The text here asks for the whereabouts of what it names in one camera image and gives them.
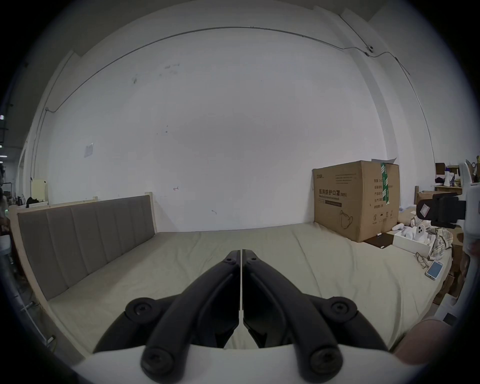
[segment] paper notice on wall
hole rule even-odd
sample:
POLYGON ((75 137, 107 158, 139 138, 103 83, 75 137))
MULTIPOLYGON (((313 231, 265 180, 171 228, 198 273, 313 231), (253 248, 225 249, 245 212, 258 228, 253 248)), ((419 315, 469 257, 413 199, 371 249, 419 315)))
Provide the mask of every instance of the paper notice on wall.
POLYGON ((84 157, 89 157, 93 153, 93 143, 87 145, 85 147, 85 155, 84 157))

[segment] green tape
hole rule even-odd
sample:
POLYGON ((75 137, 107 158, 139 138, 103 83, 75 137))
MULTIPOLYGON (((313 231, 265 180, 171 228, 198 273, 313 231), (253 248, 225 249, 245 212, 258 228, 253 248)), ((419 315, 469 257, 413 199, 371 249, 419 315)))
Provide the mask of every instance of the green tape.
POLYGON ((380 168, 382 169, 382 184, 383 184, 382 200, 385 201, 385 205, 386 205, 389 203, 387 166, 385 165, 385 163, 381 163, 380 168))

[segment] white box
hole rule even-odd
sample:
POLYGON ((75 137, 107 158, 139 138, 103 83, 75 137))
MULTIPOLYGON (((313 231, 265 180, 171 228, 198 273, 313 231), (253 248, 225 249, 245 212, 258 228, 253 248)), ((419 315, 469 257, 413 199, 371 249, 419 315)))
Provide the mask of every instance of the white box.
POLYGON ((407 239, 406 237, 401 235, 401 232, 402 231, 398 231, 393 236, 393 245, 406 251, 412 252, 413 254, 418 252, 421 256, 428 257, 428 255, 432 251, 433 245, 435 244, 435 235, 428 234, 429 238, 431 238, 432 241, 429 245, 427 245, 415 240, 407 239))

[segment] electrical wire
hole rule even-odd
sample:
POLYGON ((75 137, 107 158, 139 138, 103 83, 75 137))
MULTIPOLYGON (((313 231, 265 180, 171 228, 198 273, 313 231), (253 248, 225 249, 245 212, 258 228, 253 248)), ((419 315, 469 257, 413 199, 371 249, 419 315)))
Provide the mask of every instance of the electrical wire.
MULTIPOLYGON (((355 31, 355 29, 352 28, 352 26, 350 24, 347 23, 347 21, 342 17, 340 16, 340 19, 342 19, 346 25, 348 25, 351 30, 353 32, 356 33, 356 35, 360 38, 360 40, 365 44, 365 46, 367 48, 369 48, 370 46, 365 42, 365 40, 362 39, 362 37, 357 33, 357 31, 355 31)), ((430 138, 430 145, 432 146, 432 157, 433 157, 433 162, 435 162, 435 152, 433 151, 433 142, 432 142, 432 135, 430 134, 430 127, 428 126, 428 122, 427 122, 427 117, 425 116, 425 112, 423 111, 423 107, 421 105, 421 102, 420 102, 420 99, 417 95, 417 92, 415 91, 415 88, 413 87, 413 84, 409 78, 409 76, 411 76, 410 72, 408 72, 408 70, 405 68, 405 66, 400 62, 400 60, 398 59, 398 57, 396 57, 393 53, 389 52, 389 51, 385 51, 385 52, 382 52, 382 53, 379 53, 378 55, 372 55, 368 52, 364 52, 365 55, 367 55, 368 57, 371 57, 373 59, 375 58, 378 58, 382 55, 385 55, 385 54, 388 54, 390 56, 392 56, 398 63, 398 65, 400 66, 400 69, 403 71, 403 74, 405 75, 405 77, 407 78, 408 80, 408 83, 410 84, 410 87, 412 88, 412 91, 413 93, 415 94, 415 97, 417 98, 417 102, 419 104, 419 107, 420 107, 420 110, 422 112, 422 115, 423 115, 423 119, 425 120, 425 126, 427 127, 427 132, 428 132, 428 137, 430 138)))
POLYGON ((80 89, 80 87, 82 87, 87 81, 89 81, 92 77, 94 77, 95 75, 97 75, 99 72, 101 72, 102 70, 104 70, 106 67, 112 65, 113 63, 117 62, 118 60, 120 59, 123 59, 124 57, 138 51, 138 50, 141 50, 145 47, 148 47, 152 44, 155 44, 155 43, 158 43, 160 41, 163 41, 163 40, 167 40, 167 39, 170 39, 170 38, 173 38, 173 37, 177 37, 177 36, 182 36, 182 35, 188 35, 188 34, 191 34, 191 33, 196 33, 196 32, 203 32, 203 31, 212 31, 212 30, 218 30, 218 29, 259 29, 259 30, 263 30, 263 31, 272 31, 272 32, 281 32, 281 33, 286 33, 286 34, 289 34, 289 35, 294 35, 294 36, 299 36, 299 37, 304 37, 306 39, 309 39, 309 40, 313 40, 313 41, 316 41, 318 43, 322 43, 322 44, 325 44, 325 45, 328 45, 329 47, 332 47, 332 48, 335 48, 335 49, 339 49, 339 50, 346 50, 346 49, 357 49, 359 50, 360 52, 368 55, 365 51, 361 50, 360 48, 358 47, 339 47, 335 44, 332 44, 332 43, 329 43, 327 41, 324 41, 324 40, 321 40, 321 39, 317 39, 315 37, 311 37, 311 36, 307 36, 307 35, 302 35, 300 33, 295 33, 295 32, 290 32, 290 31, 284 31, 282 29, 274 29, 274 28, 262 28, 262 27, 254 27, 254 26, 249 26, 249 27, 246 27, 246 26, 223 26, 223 27, 210 27, 210 28, 200 28, 200 29, 194 29, 194 30, 191 30, 191 31, 185 31, 185 32, 180 32, 180 33, 177 33, 177 34, 174 34, 174 35, 170 35, 170 36, 166 36, 166 37, 162 37, 160 39, 157 39, 157 40, 154 40, 154 41, 151 41, 150 43, 146 43, 146 44, 143 44, 142 46, 140 47, 137 47, 135 49, 132 49, 130 51, 128 51, 127 53, 117 57, 115 60, 109 62, 108 64, 104 65, 102 68, 100 68, 99 70, 97 70, 95 73, 93 73, 92 75, 90 75, 87 79, 85 79, 78 87, 76 87, 68 96, 65 100, 62 101, 62 103, 55 109, 55 110, 51 110, 49 108, 44 108, 46 112, 50 112, 50 113, 55 113, 57 112, 61 106, 63 104, 65 104, 65 102, 78 90, 80 89))
MULTIPOLYGON (((47 105, 47 102, 48 102, 48 98, 50 97, 50 94, 52 93, 53 91, 53 88, 55 87, 55 84, 57 83, 57 80, 59 79, 61 73, 63 72, 63 70, 65 69, 65 66, 67 65, 67 63, 69 62, 70 58, 73 56, 74 52, 72 52, 70 54, 70 56, 68 57, 68 59, 65 61, 65 64, 63 65, 62 69, 60 70, 59 72, 59 75, 57 76, 57 78, 55 79, 55 81, 53 82, 53 85, 52 87, 50 88, 50 91, 47 95, 47 98, 45 99, 45 103, 43 103, 43 109, 42 109, 42 112, 40 113, 40 118, 38 119, 38 124, 36 125, 36 132, 35 132, 35 137, 33 139, 33 142, 34 142, 34 145, 36 143, 36 138, 37 136, 39 136, 39 129, 42 130, 42 126, 43 126, 43 120, 45 120, 45 115, 47 114, 47 110, 48 108, 46 107, 47 105)), ((32 175, 32 167, 30 167, 30 181, 32 180, 32 176, 35 175, 35 169, 34 169, 34 174, 32 175)))
MULTIPOLYGON (((351 26, 350 24, 348 24, 341 16, 340 18, 345 22, 345 24, 347 24, 351 29, 352 31, 354 31, 357 36, 362 40, 362 42, 365 44, 366 47, 368 47, 368 44, 365 43, 365 41, 361 38, 361 36, 357 33, 357 31, 355 31, 351 26)), ((428 127, 428 123, 427 123, 427 119, 425 117, 425 112, 423 111, 423 107, 420 103, 420 100, 419 100, 419 97, 417 96, 417 92, 415 92, 415 88, 413 87, 413 84, 412 82, 410 81, 408 75, 410 75, 410 72, 408 72, 408 70, 404 67, 404 65, 400 62, 400 60, 394 56, 391 52, 388 52, 388 51, 385 51, 385 52, 382 52, 378 55, 371 55, 369 52, 366 52, 358 47, 339 47, 335 44, 332 44, 332 43, 329 43, 327 41, 324 41, 324 40, 321 40, 321 39, 317 39, 315 37, 312 37, 312 36, 308 36, 308 35, 302 35, 302 34, 299 34, 299 33, 295 33, 295 32, 291 32, 291 31, 285 31, 285 30, 282 30, 282 29, 275 29, 275 28, 262 28, 262 27, 255 27, 255 26, 222 26, 222 27, 210 27, 210 28, 200 28, 200 29, 194 29, 194 30, 191 30, 191 31, 185 31, 185 32, 180 32, 180 33, 177 33, 177 34, 173 34, 173 35, 169 35, 169 36, 166 36, 166 37, 162 37, 160 39, 156 39, 154 41, 151 41, 149 43, 146 43, 146 44, 143 44, 142 46, 140 47, 137 47, 135 49, 132 49, 130 51, 128 51, 127 53, 117 57, 115 60, 109 62, 108 64, 104 65, 102 68, 100 68, 99 70, 97 70, 96 72, 94 72, 92 75, 90 75, 87 79, 85 79, 78 87, 76 87, 61 103, 60 105, 55 109, 55 110, 51 110, 49 109, 48 107, 46 107, 46 104, 47 104, 47 101, 48 101, 48 97, 50 96, 50 93, 52 92, 52 89, 53 87, 55 86, 55 83, 57 82, 61 72, 63 71, 63 69, 65 68, 65 65, 68 63, 68 60, 70 59, 70 57, 67 59, 67 61, 65 62, 65 64, 63 65, 63 68, 61 69, 58 77, 55 79, 55 82, 53 83, 53 86, 52 88, 50 89, 50 92, 48 93, 48 96, 47 96, 47 99, 44 103, 44 110, 45 110, 45 113, 44 113, 44 116, 42 119, 39 119, 38 120, 38 125, 37 125, 37 132, 36 132, 36 135, 35 135, 35 138, 34 138, 34 143, 36 141, 36 137, 38 136, 38 128, 42 128, 43 126, 43 121, 45 120, 45 115, 47 112, 50 112, 50 113, 55 113, 57 112, 64 104, 65 102, 76 92, 78 91, 86 82, 88 82, 90 79, 92 79, 94 76, 96 76, 98 73, 100 73, 102 70, 104 70, 105 68, 107 68, 108 66, 112 65, 113 63, 117 62, 118 60, 121 60, 123 59, 124 57, 136 52, 136 51, 139 51, 145 47, 148 47, 152 44, 155 44, 155 43, 158 43, 160 41, 163 41, 163 40, 167 40, 167 39, 170 39, 170 38, 173 38, 173 37, 177 37, 177 36, 182 36, 182 35, 188 35, 188 34, 191 34, 191 33, 196 33, 196 32, 203 32, 203 31, 212 31, 212 30, 219 30, 219 29, 257 29, 257 30, 263 30, 263 31, 272 31, 272 32, 280 32, 280 33, 285 33, 285 34, 288 34, 288 35, 294 35, 294 36, 299 36, 299 37, 303 37, 303 38, 306 38, 306 39, 309 39, 309 40, 312 40, 312 41, 316 41, 318 43, 322 43, 322 44, 325 44, 329 47, 332 47, 332 48, 335 48, 335 49, 338 49, 338 50, 347 50, 347 49, 356 49, 358 50, 359 52, 365 54, 367 57, 370 57, 370 58, 378 58, 384 54, 389 54, 390 56, 392 56, 398 63, 398 65, 400 66, 400 68, 402 69, 404 75, 406 76, 412 90, 413 90, 413 93, 415 94, 415 97, 417 98, 417 101, 418 101, 418 104, 420 106, 420 109, 422 111, 422 115, 423 115, 423 118, 425 120, 425 125, 427 126, 427 131, 428 131, 428 135, 430 137, 430 144, 432 145, 432 154, 433 154, 433 143, 432 143, 432 136, 430 134, 430 129, 428 127)))
POLYGON ((355 34, 356 34, 356 35, 359 37, 359 39, 365 44, 365 46, 369 48, 368 44, 365 43, 365 40, 363 40, 363 38, 357 33, 357 31, 356 31, 355 29, 353 29, 353 27, 352 27, 349 23, 347 23, 347 21, 342 17, 342 15, 339 15, 339 16, 340 16, 340 19, 342 19, 343 22, 344 22, 346 25, 348 25, 353 32, 355 32, 355 34))

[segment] wooden bed frame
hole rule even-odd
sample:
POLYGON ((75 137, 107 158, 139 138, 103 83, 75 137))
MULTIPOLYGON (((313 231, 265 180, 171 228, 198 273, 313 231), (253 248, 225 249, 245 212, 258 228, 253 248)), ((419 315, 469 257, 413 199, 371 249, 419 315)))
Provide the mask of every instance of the wooden bed frame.
MULTIPOLYGON (((146 192, 145 195, 148 195, 150 198, 150 209, 151 209, 151 214, 152 214, 152 221, 153 221, 153 228, 154 228, 154 234, 157 233, 156 230, 156 223, 155 223, 155 213, 154 213, 154 200, 153 200, 153 193, 152 192, 146 192)), ((86 203, 96 203, 99 202, 98 198, 95 196, 91 200, 82 200, 82 201, 76 201, 76 202, 70 202, 70 203, 61 203, 61 204, 52 204, 52 205, 44 205, 44 206, 36 206, 36 207, 30 207, 30 208, 23 208, 23 207, 18 207, 16 205, 12 205, 9 208, 9 214, 10 214, 10 226, 11 226, 11 231, 13 235, 13 240, 15 243, 15 247, 18 252, 18 257, 20 259, 20 263, 22 265, 22 268, 25 273, 25 277, 27 278, 30 287, 32 288, 32 291, 38 300, 38 304, 40 307, 43 309, 43 311, 49 316, 49 318, 52 320, 52 322, 55 324, 55 326, 59 329, 59 331, 72 343, 74 348, 77 349, 77 351, 83 355, 84 357, 87 357, 90 355, 88 351, 86 351, 77 341, 76 339, 70 334, 68 329, 65 327, 65 325, 58 319, 58 317, 55 315, 53 310, 51 309, 50 304, 48 303, 47 298, 44 295, 44 292, 42 291, 40 284, 37 280, 37 277, 35 276, 35 273, 33 271, 33 268, 30 264, 30 261, 27 257, 27 252, 25 250, 24 246, 24 239, 22 238, 22 233, 20 229, 20 223, 19 223, 19 218, 18 215, 24 212, 33 212, 33 211, 41 211, 41 210, 49 210, 49 209, 54 209, 58 207, 67 207, 67 206, 74 206, 78 204, 86 204, 86 203)))

